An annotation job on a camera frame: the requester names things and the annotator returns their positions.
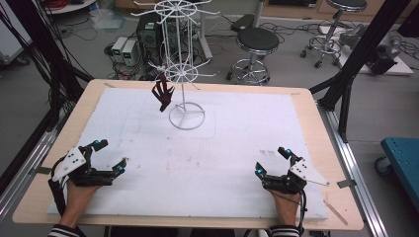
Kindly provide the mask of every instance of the bar stool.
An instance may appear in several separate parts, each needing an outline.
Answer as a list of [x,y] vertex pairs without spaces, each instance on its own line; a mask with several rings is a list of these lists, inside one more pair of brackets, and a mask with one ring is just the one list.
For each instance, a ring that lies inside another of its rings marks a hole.
[[339,42],[335,39],[333,39],[333,34],[335,33],[335,30],[339,24],[339,20],[342,16],[342,13],[344,11],[346,12],[361,12],[364,11],[367,7],[367,1],[366,0],[326,0],[326,2],[338,9],[338,12],[333,16],[333,19],[335,20],[332,23],[332,26],[330,27],[329,31],[326,35],[318,35],[309,40],[308,45],[302,50],[300,57],[306,57],[307,50],[308,49],[316,49],[317,51],[321,52],[320,60],[318,60],[314,67],[319,68],[321,66],[321,63],[323,62],[323,57],[326,54],[338,54],[333,59],[333,65],[339,64],[339,58],[341,56],[341,50],[342,47],[339,44]]
[[264,0],[258,1],[253,27],[241,30],[237,34],[236,42],[238,46],[250,52],[250,58],[238,60],[227,73],[226,79],[236,78],[237,84],[246,82],[262,85],[262,83],[267,83],[271,79],[268,68],[256,57],[266,56],[276,51],[280,40],[274,33],[258,28],[263,3]]

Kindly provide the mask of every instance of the caster wheel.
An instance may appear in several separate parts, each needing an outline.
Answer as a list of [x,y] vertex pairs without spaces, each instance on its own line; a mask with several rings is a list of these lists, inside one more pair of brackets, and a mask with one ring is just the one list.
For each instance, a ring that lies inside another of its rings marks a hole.
[[19,62],[21,65],[29,65],[29,60],[25,56],[18,56],[16,61]]
[[337,65],[339,65],[339,58],[335,58],[335,59],[333,60],[333,62],[332,62],[332,65],[333,65],[333,66],[337,66]]
[[269,81],[271,81],[271,77],[264,76],[263,79],[262,79],[262,82],[264,82],[264,83],[268,83]]
[[375,167],[380,176],[390,176],[393,172],[393,168],[386,157],[376,159]]
[[321,63],[322,63],[322,61],[317,61],[317,62],[314,64],[314,67],[315,67],[315,68],[319,68],[319,67],[321,67]]
[[228,72],[227,76],[225,77],[225,79],[227,79],[228,81],[231,80],[231,77],[233,76],[232,72]]

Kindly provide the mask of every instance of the metal frame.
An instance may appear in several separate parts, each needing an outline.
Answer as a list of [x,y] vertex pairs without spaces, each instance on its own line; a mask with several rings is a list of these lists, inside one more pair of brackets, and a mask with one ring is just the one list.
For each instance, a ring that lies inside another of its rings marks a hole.
[[338,131],[345,142],[348,142],[346,126],[348,123],[352,83],[409,3],[410,0],[385,1],[342,69],[332,78],[309,89],[311,94],[315,94],[329,87],[325,96],[318,101],[318,105],[327,111],[334,111],[336,103],[342,97]]
[[52,144],[58,136],[58,125],[52,131],[46,131],[35,145],[26,162],[16,172],[14,179],[10,182],[3,195],[0,197],[0,223],[7,215],[16,200],[22,197],[22,193],[29,187],[34,172],[46,157]]
[[352,153],[350,145],[342,139],[338,131],[338,118],[334,112],[328,112],[322,108],[319,108],[320,113],[327,119],[329,130],[335,138],[336,146],[340,159],[345,165],[347,172],[347,179],[355,181],[355,185],[351,188],[353,194],[356,195],[359,208],[362,209],[363,215],[367,223],[369,224],[370,230],[375,237],[388,237],[385,227],[381,221],[379,213],[376,209],[376,205],[370,195],[361,171],[358,167],[357,161],[355,160],[354,154]]

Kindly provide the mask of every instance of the round stool seat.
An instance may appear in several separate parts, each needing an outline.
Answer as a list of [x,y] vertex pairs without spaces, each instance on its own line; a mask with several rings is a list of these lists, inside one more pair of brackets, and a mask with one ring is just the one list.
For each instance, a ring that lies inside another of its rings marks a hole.
[[277,50],[280,40],[268,30],[246,28],[238,32],[237,43],[251,53],[269,54]]
[[366,0],[326,0],[326,2],[336,9],[347,12],[361,12],[367,7]]

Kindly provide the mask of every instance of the white mount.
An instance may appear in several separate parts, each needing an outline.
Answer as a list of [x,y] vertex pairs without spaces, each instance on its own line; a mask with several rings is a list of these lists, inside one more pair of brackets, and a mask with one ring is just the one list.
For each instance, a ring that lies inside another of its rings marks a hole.
[[295,162],[295,164],[290,167],[290,171],[305,181],[323,186],[330,185],[330,183],[320,173],[318,173],[314,167],[305,162],[305,159]]
[[80,152],[80,150],[77,147],[71,148],[71,150],[68,151],[67,155],[62,161],[59,168],[56,170],[55,175],[52,177],[52,180],[54,182],[57,182],[59,179],[63,178],[75,169],[82,166],[84,163],[86,163],[86,159],[84,159],[83,154]]
[[[154,6],[154,10],[146,11],[140,14],[133,14],[133,16],[142,16],[148,13],[157,13],[160,15],[161,21],[158,24],[162,25],[163,29],[163,38],[164,38],[164,46],[166,52],[166,66],[163,69],[160,66],[151,65],[157,70],[164,72],[164,75],[167,80],[175,83],[175,84],[182,84],[182,103],[176,105],[171,111],[169,115],[169,120],[172,124],[180,129],[190,130],[201,126],[204,123],[206,118],[206,114],[204,109],[195,103],[186,102],[185,101],[185,90],[184,84],[191,83],[192,85],[195,79],[198,76],[215,76],[213,75],[206,75],[206,74],[199,74],[198,67],[201,67],[210,61],[206,61],[201,63],[200,65],[194,65],[194,47],[193,47],[193,24],[198,25],[192,16],[197,12],[207,13],[216,15],[218,13],[212,13],[203,11],[198,8],[199,5],[206,4],[210,2],[203,1],[199,3],[191,3],[186,0],[162,0],[158,3],[137,3],[134,1],[136,5],[143,6]],[[177,41],[175,42],[178,52],[171,55],[170,45],[174,44],[169,41],[168,36],[168,26],[167,26],[167,19],[174,19],[176,22],[176,34],[177,34]],[[186,20],[185,24],[181,25],[180,20]]]

